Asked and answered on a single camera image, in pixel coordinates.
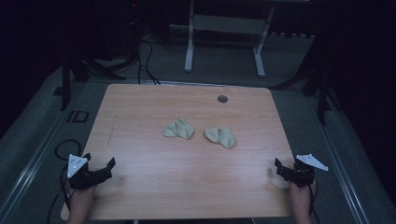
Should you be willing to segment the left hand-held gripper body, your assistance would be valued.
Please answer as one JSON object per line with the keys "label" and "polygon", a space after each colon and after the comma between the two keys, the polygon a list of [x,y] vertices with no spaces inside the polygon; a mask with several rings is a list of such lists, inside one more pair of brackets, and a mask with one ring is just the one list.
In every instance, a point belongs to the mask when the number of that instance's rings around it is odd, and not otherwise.
{"label": "left hand-held gripper body", "polygon": [[85,158],[70,154],[66,177],[71,188],[88,189],[111,178],[111,170],[105,167],[97,171],[90,171],[89,162]]}

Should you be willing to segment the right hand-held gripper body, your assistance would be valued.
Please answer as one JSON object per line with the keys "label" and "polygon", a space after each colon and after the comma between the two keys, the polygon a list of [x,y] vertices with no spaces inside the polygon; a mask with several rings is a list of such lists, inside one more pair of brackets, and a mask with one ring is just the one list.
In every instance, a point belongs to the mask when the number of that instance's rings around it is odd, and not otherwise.
{"label": "right hand-held gripper body", "polygon": [[315,178],[315,169],[328,171],[329,168],[312,154],[297,155],[293,168],[281,166],[281,176],[285,181],[293,182],[298,188],[311,185]]}

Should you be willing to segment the beige sock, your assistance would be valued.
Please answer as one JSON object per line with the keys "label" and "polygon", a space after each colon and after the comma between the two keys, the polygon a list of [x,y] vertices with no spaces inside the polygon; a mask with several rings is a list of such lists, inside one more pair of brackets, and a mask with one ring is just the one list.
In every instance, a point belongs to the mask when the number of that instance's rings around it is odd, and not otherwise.
{"label": "beige sock", "polygon": [[205,137],[213,143],[231,149],[236,144],[236,138],[229,127],[207,128],[205,129]]}
{"label": "beige sock", "polygon": [[185,119],[171,121],[163,128],[163,136],[180,137],[189,140],[194,134],[195,129]]}

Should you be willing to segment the person's right hand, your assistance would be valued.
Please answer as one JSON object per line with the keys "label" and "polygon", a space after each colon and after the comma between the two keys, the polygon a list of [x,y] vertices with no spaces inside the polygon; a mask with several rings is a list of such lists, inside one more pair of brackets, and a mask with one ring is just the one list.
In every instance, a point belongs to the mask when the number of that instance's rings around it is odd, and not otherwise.
{"label": "person's right hand", "polygon": [[298,187],[295,183],[289,182],[290,185],[290,202],[293,208],[308,207],[315,200],[318,183],[314,181],[310,186]]}

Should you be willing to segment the person's left hand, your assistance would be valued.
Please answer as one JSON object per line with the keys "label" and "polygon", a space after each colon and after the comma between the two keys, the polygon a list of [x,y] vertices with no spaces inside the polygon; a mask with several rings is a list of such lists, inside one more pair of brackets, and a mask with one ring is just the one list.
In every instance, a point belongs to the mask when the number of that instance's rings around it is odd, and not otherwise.
{"label": "person's left hand", "polygon": [[71,188],[69,190],[70,212],[72,215],[87,215],[90,212],[94,201],[95,190],[96,186],[88,189]]}

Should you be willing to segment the black metal stand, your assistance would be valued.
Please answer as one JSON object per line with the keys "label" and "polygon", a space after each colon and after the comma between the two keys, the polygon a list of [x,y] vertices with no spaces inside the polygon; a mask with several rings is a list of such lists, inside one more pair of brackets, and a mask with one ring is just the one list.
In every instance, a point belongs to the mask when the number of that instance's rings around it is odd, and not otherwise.
{"label": "black metal stand", "polygon": [[72,52],[63,52],[62,53],[62,106],[61,110],[65,111],[70,99],[71,99],[71,90],[70,90],[70,71],[78,69],[78,63],[92,66],[99,73],[102,73],[112,79],[116,80],[124,80],[124,77],[116,75],[110,69],[102,66],[94,59],[90,59],[88,56],[83,55],[78,51]]}
{"label": "black metal stand", "polygon": [[303,94],[304,96],[313,96],[318,92],[317,117],[322,125],[326,125],[325,110],[328,107],[327,97],[330,97],[336,107],[340,109],[340,105],[329,92],[330,74],[330,68],[309,69],[308,71],[299,73],[295,77],[292,77],[280,84],[269,87],[269,90],[281,91],[303,79],[307,79],[303,87]]}

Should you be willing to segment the dark equipment with red light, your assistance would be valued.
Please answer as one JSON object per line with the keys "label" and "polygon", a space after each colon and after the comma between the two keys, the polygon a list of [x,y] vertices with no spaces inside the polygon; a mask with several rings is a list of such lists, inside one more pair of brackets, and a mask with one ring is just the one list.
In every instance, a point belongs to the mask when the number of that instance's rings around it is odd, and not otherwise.
{"label": "dark equipment with red light", "polygon": [[126,9],[126,22],[131,31],[130,55],[138,55],[145,28],[145,11],[141,0],[123,0]]}

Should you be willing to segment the metal floor rail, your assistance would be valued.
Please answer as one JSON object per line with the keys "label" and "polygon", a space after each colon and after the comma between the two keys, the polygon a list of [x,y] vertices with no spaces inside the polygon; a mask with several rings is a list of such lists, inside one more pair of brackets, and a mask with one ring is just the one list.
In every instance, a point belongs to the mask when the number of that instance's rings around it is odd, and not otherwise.
{"label": "metal floor rail", "polygon": [[366,215],[366,212],[364,211],[362,205],[361,205],[361,200],[359,198],[359,195],[349,177],[347,174],[347,170],[345,166],[343,165],[340,156],[338,155],[338,152],[336,150],[334,141],[332,140],[330,136],[330,132],[328,128],[321,123],[317,116],[317,112],[314,106],[314,101],[310,98],[305,98],[306,104],[309,107],[309,110],[311,114],[313,115],[315,122],[318,126],[318,129],[320,131],[320,134],[323,138],[324,141],[324,146],[326,148],[326,152],[328,154],[328,158],[330,160],[330,163],[332,165],[332,169],[337,177],[337,180],[339,182],[339,185],[343,191],[343,194],[346,198],[347,205],[349,207],[349,210],[351,212],[351,215],[353,216],[355,223],[356,224],[370,224],[370,221]]}
{"label": "metal floor rail", "polygon": [[16,183],[11,189],[11,192],[8,194],[8,196],[5,198],[4,202],[0,206],[0,217],[2,219],[7,219],[8,217],[11,217],[14,213],[14,210],[20,204],[21,199],[30,187],[32,181],[36,176],[36,173],[41,167],[43,160],[49,153],[50,143],[60,129],[63,121],[64,117],[59,117],[56,119],[56,121],[50,127],[49,131],[46,133],[44,139],[41,141],[38,150],[35,152],[33,157],[29,160],[27,165],[22,170]]}

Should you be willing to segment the white metal table frame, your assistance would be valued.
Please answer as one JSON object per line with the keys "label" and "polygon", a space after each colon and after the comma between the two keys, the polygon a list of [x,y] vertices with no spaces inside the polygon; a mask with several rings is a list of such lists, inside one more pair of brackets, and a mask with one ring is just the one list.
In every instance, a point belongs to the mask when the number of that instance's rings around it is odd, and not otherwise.
{"label": "white metal table frame", "polygon": [[270,24],[275,13],[275,7],[269,7],[264,13],[265,19],[248,19],[196,14],[194,12],[194,0],[190,0],[189,26],[188,26],[188,46],[184,70],[190,72],[193,65],[194,54],[194,32],[212,31],[221,33],[249,34],[257,35],[260,39],[258,44],[252,48],[256,65],[257,76],[265,77],[264,65],[262,61],[262,49],[268,35]]}

